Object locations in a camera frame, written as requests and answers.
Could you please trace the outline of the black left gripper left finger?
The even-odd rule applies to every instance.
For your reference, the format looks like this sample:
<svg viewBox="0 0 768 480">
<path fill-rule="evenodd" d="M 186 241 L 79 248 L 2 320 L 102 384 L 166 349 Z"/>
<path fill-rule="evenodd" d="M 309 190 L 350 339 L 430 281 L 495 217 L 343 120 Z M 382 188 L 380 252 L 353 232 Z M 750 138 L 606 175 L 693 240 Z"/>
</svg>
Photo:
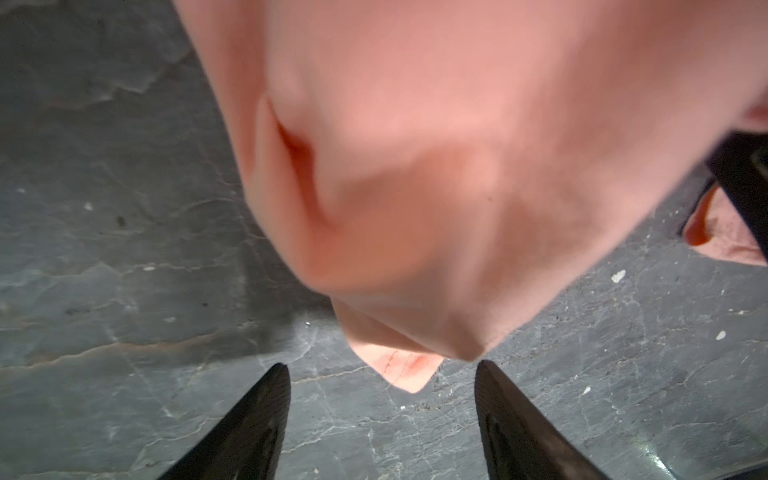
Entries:
<svg viewBox="0 0 768 480">
<path fill-rule="evenodd" d="M 291 402 L 285 364 L 273 365 L 160 480 L 273 480 Z"/>
</svg>

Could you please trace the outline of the pink graphic t-shirt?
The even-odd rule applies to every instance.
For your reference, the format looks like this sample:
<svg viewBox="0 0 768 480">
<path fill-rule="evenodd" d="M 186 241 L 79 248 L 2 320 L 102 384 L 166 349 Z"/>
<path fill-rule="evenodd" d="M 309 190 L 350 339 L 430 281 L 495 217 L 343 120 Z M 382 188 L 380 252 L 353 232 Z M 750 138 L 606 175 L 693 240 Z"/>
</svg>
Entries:
<svg viewBox="0 0 768 480">
<path fill-rule="evenodd" d="M 763 1 L 178 1 L 246 203 L 415 393 L 767 122 Z"/>
</svg>

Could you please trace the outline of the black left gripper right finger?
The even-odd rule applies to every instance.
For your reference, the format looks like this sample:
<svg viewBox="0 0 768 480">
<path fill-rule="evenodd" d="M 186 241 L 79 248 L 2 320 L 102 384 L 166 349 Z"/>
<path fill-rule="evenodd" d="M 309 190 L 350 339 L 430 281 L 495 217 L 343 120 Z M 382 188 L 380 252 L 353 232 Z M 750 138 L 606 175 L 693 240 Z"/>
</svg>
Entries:
<svg viewBox="0 0 768 480">
<path fill-rule="evenodd" d="M 477 365 L 474 395 L 491 480 L 607 480 L 490 360 Z"/>
</svg>

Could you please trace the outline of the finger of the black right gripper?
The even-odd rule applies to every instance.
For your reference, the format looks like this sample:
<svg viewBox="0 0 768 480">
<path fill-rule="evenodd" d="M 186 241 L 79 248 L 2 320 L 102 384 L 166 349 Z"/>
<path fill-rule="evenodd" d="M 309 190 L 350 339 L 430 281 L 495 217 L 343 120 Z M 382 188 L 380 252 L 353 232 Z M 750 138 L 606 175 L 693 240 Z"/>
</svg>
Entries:
<svg viewBox="0 0 768 480">
<path fill-rule="evenodd" d="M 733 133 L 706 164 L 767 257 L 767 134 Z"/>
</svg>

